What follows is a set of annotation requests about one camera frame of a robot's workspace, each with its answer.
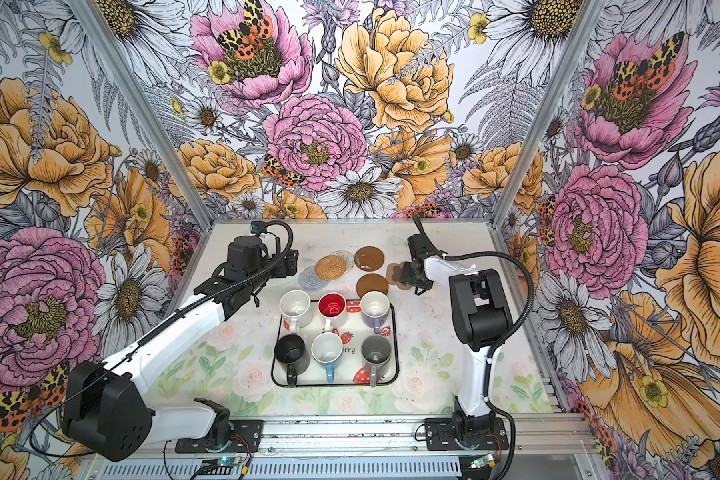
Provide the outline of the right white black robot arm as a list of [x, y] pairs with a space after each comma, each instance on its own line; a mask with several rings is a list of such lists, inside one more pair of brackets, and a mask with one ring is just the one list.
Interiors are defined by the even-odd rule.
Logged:
[[467, 265], [467, 260], [496, 258], [519, 269], [526, 282], [533, 282], [530, 272], [515, 257], [497, 251], [480, 251], [448, 255], [435, 247], [424, 232], [407, 239], [411, 259], [403, 264], [401, 282], [412, 286], [417, 295], [437, 286], [446, 289], [452, 326], [464, 347], [461, 387], [456, 395], [451, 419], [437, 424], [427, 420], [432, 435], [430, 450], [495, 449], [511, 452], [514, 448], [513, 426], [506, 426], [508, 413], [491, 404], [491, 390], [500, 349], [528, 317], [534, 301], [527, 293], [525, 305], [517, 319], [510, 310], [504, 285], [495, 269]]

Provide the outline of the plain wooden round coaster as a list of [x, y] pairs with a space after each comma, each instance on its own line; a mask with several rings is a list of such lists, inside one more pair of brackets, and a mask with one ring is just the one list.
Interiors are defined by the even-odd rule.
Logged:
[[369, 292], [380, 292], [386, 295], [389, 292], [387, 279], [376, 273], [363, 275], [356, 283], [356, 293], [359, 298], [362, 298]]

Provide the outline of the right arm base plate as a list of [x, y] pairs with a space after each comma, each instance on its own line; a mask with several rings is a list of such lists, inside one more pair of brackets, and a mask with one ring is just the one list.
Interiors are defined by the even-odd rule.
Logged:
[[509, 431], [500, 417], [488, 418], [476, 428], [456, 425], [452, 418], [424, 420], [424, 440], [429, 451], [506, 451]]

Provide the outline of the paw shaped wooden coaster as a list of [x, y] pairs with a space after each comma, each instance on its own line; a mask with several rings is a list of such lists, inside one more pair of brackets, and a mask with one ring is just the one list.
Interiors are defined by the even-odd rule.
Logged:
[[402, 278], [403, 263], [390, 263], [387, 265], [385, 278], [390, 286], [395, 286], [399, 290], [407, 291], [411, 289], [411, 286], [404, 283]]

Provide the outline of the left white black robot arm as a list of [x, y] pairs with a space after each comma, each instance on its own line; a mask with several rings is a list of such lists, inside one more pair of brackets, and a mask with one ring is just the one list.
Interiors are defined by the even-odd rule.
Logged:
[[62, 433], [113, 462], [156, 442], [192, 440], [224, 450], [232, 439], [228, 408], [204, 398], [149, 405], [145, 396], [186, 350], [256, 302], [269, 280], [296, 274], [292, 244], [276, 240], [269, 247], [259, 233], [235, 238], [226, 260], [165, 320], [105, 360], [75, 367], [61, 405]]

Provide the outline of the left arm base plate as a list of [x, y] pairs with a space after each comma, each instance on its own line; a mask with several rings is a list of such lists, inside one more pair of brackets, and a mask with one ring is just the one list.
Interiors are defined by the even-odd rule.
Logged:
[[216, 422], [200, 439], [179, 439], [174, 450], [180, 454], [256, 453], [262, 439], [262, 420], [232, 419]]

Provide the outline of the multicolour woven round coaster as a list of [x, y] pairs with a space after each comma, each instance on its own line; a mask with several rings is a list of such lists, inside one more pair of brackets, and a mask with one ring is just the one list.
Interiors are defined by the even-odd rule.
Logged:
[[346, 250], [336, 250], [336, 251], [332, 252], [331, 255], [341, 258], [344, 261], [346, 272], [351, 271], [355, 267], [354, 255], [351, 254], [350, 252], [348, 252]]

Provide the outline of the grey woven round coaster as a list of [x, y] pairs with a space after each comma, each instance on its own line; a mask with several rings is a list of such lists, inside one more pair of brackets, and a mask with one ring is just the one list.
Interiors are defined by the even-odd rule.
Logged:
[[328, 280], [321, 279], [314, 266], [306, 267], [298, 276], [298, 282], [305, 291], [319, 291], [324, 289], [328, 284]]

